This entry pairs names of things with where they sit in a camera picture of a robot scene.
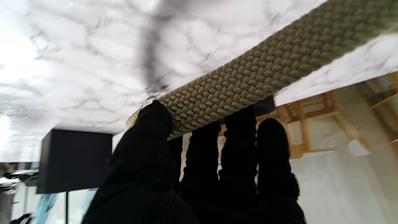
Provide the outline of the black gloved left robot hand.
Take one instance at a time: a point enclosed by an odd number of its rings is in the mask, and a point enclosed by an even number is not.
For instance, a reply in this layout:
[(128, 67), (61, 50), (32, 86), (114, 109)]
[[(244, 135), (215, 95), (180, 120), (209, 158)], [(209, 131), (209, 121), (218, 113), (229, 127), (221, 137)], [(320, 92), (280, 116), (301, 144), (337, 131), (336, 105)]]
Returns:
[(305, 224), (287, 134), (276, 119), (256, 126), (254, 107), (193, 131), (183, 179), (182, 137), (168, 141), (172, 118), (148, 99), (119, 141), (83, 224)]

